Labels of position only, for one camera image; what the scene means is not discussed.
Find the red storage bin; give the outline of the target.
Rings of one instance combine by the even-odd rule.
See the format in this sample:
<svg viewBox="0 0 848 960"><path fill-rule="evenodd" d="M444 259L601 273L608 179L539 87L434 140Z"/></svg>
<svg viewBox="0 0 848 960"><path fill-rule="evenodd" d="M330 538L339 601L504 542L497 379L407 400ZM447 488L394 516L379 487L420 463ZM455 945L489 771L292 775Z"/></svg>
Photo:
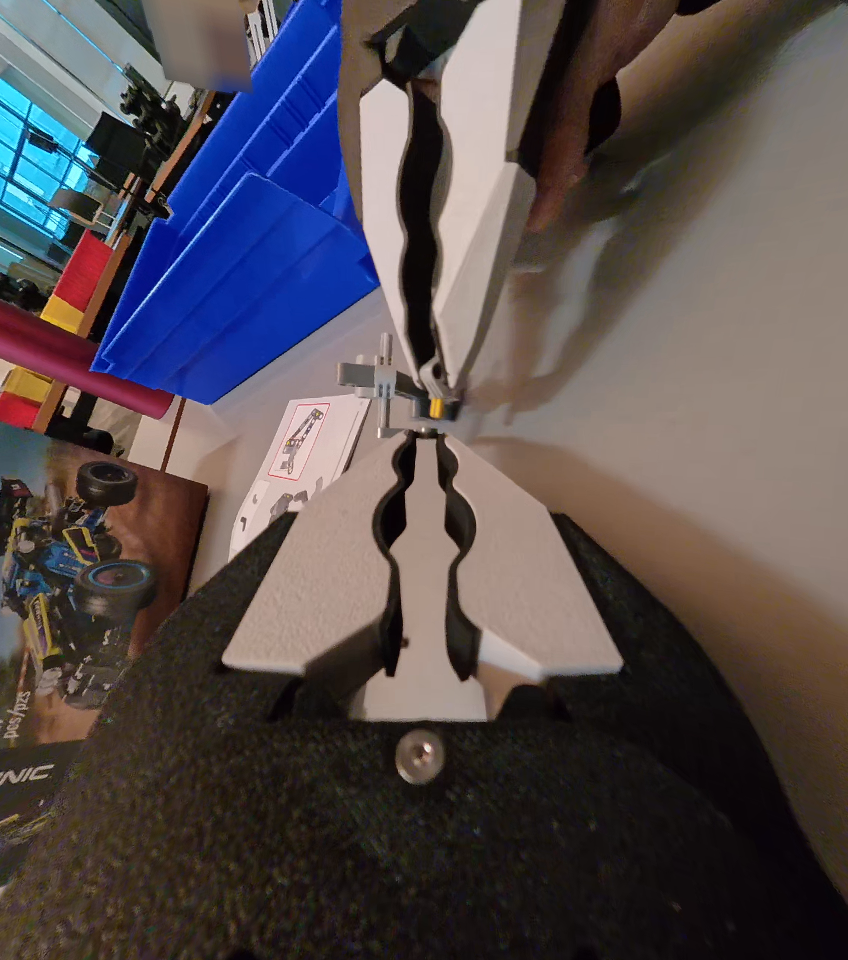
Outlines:
<svg viewBox="0 0 848 960"><path fill-rule="evenodd" d="M35 401L11 391L3 391L0 393L0 424L34 430L41 405L41 401Z"/></svg>

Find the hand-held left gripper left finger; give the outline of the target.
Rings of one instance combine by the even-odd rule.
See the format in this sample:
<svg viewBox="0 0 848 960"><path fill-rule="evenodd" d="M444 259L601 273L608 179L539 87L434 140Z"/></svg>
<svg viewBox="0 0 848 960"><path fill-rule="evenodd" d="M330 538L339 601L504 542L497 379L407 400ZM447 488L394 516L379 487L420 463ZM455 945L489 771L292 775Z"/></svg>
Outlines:
<svg viewBox="0 0 848 960"><path fill-rule="evenodd" d="M393 677L402 650L392 547L407 525L416 437L393 437L300 510L222 655L234 670Z"/></svg>

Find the large blue storage bin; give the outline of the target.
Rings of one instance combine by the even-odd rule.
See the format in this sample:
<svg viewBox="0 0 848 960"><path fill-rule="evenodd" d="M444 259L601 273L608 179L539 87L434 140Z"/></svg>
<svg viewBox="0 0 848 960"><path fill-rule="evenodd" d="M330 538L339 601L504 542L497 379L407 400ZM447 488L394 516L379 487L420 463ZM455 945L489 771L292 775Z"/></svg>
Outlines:
<svg viewBox="0 0 848 960"><path fill-rule="evenodd" d="M154 222L93 370L212 404L378 287L346 174L318 206L244 174L188 241Z"/></svg>

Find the toy set box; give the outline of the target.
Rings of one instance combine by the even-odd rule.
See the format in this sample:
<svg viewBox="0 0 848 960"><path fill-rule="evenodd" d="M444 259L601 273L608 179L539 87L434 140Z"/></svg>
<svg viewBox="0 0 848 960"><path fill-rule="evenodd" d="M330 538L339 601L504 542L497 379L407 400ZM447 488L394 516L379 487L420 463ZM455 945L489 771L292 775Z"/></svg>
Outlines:
<svg viewBox="0 0 848 960"><path fill-rule="evenodd" d="M183 601L207 486L0 422L0 893Z"/></svg>

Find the window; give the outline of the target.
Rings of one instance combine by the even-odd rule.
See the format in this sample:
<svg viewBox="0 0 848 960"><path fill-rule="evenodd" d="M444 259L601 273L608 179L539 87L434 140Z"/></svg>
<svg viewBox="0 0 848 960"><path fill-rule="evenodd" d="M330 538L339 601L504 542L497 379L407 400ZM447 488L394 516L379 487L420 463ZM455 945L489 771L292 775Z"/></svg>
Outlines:
<svg viewBox="0 0 848 960"><path fill-rule="evenodd" d="M59 272L83 227L50 205L82 191L98 156L15 85L0 78L0 272L16 264Z"/></svg>

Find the maroon rolled mat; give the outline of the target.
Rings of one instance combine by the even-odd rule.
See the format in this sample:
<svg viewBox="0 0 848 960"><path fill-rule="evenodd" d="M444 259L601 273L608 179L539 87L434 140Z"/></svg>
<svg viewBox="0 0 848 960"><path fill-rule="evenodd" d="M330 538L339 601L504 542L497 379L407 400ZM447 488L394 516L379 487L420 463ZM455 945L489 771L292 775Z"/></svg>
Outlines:
<svg viewBox="0 0 848 960"><path fill-rule="evenodd" d="M0 360L154 420L166 415L172 393L94 371L96 351L93 342L0 299Z"/></svg>

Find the grey toy connector assembly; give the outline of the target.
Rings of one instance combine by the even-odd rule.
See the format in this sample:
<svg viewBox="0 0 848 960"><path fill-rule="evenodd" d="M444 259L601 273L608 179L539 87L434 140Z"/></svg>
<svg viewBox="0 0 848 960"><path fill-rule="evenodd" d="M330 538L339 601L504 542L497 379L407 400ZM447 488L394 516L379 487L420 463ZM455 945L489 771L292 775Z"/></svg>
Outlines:
<svg viewBox="0 0 848 960"><path fill-rule="evenodd" d="M379 349L371 359L359 355L352 363L342 362L336 368L337 384L353 390L355 396L377 404L377 438L388 440L403 432L392 425L395 400L410 404L413 430L431 437L454 423L464 409L462 398L432 398L408 374L394 366L394 336L382 333Z"/></svg>

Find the black tripod equipment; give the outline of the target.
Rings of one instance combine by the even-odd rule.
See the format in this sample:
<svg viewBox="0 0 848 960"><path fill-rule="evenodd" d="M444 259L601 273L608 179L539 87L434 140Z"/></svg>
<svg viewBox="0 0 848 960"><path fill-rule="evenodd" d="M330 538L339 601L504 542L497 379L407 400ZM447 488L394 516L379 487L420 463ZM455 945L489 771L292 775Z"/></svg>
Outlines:
<svg viewBox="0 0 848 960"><path fill-rule="evenodd" d="M185 132L178 104L166 101L146 78L131 68L128 70L128 86L120 95L119 109L153 149L168 155Z"/></svg>

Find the open instruction booklet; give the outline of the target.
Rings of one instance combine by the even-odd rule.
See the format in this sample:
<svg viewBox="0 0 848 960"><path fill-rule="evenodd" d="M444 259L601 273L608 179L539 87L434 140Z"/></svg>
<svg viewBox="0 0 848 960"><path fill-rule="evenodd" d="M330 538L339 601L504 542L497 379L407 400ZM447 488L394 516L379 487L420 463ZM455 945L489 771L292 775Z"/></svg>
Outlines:
<svg viewBox="0 0 848 960"><path fill-rule="evenodd" d="M370 409L353 393L293 399L235 517L228 558L286 514L301 511L346 470Z"/></svg>

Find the person's right hand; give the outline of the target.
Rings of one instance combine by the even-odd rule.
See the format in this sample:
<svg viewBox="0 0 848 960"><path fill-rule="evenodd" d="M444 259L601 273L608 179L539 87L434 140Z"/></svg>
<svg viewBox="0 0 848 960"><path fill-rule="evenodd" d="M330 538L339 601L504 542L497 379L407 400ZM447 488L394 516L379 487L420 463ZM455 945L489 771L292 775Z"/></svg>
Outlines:
<svg viewBox="0 0 848 960"><path fill-rule="evenodd" d="M590 114L598 90L635 60L675 15L677 1L598 1L557 90L527 219L540 232L586 174Z"/></svg>

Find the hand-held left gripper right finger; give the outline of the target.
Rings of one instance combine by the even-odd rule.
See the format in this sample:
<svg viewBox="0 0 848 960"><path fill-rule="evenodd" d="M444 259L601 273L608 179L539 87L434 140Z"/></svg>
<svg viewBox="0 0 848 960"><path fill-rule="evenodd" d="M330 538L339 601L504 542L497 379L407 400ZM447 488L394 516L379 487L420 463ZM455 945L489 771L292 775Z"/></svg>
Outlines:
<svg viewBox="0 0 848 960"><path fill-rule="evenodd" d="M463 681L480 666L540 685L617 674L624 661L550 511L453 437L435 444L448 571L446 648Z"/></svg>

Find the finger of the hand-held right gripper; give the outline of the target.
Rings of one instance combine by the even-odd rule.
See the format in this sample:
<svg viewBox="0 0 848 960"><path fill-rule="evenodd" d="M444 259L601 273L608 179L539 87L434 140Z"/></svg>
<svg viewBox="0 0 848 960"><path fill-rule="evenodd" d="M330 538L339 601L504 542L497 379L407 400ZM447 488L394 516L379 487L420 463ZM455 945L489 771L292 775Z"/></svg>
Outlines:
<svg viewBox="0 0 848 960"><path fill-rule="evenodd" d="M416 383L444 383L435 313L444 133L433 85L382 79L359 102L362 228Z"/></svg>
<svg viewBox="0 0 848 960"><path fill-rule="evenodd" d="M466 388L535 198L519 148L563 8L479 2L443 68L431 312L448 392Z"/></svg>

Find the yellow storage bin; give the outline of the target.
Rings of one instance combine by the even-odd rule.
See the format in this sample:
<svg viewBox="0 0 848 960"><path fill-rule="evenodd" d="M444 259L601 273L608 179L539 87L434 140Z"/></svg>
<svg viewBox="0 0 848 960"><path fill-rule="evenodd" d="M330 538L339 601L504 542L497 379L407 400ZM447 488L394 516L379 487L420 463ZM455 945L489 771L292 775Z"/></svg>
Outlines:
<svg viewBox="0 0 848 960"><path fill-rule="evenodd" d="M53 384L53 378L47 378L22 366L13 366L3 382L1 390L3 393L9 393L40 405L45 402Z"/></svg>

